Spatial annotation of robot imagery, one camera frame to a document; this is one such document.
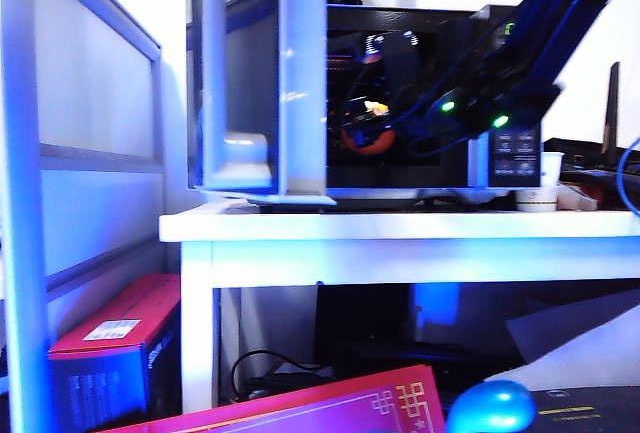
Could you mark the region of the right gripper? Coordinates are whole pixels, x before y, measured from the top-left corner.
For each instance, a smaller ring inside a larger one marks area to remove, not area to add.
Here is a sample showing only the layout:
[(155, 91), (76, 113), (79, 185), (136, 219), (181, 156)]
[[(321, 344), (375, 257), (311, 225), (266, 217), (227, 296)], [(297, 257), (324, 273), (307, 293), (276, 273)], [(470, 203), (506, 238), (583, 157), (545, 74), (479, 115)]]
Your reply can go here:
[(347, 128), (350, 149), (389, 149), (394, 143), (394, 131), (406, 142), (431, 140), (441, 136), (437, 115), (430, 113), (433, 97), (411, 94), (398, 99), (392, 108), (391, 129)]

